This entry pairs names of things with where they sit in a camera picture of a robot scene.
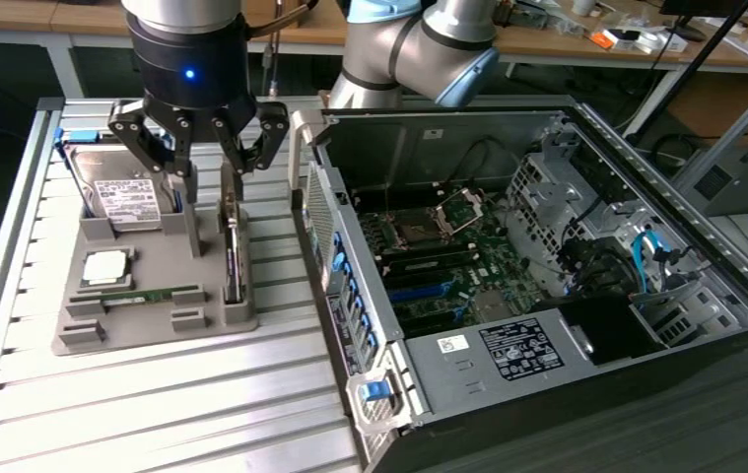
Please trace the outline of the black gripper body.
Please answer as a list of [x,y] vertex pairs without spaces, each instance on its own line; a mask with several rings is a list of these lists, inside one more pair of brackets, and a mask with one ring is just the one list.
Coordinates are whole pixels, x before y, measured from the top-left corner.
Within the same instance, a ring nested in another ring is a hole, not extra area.
[[244,16],[200,34],[165,32],[133,14],[126,15],[126,23],[142,87],[150,97],[178,108],[214,110],[226,106],[236,114],[254,115]]

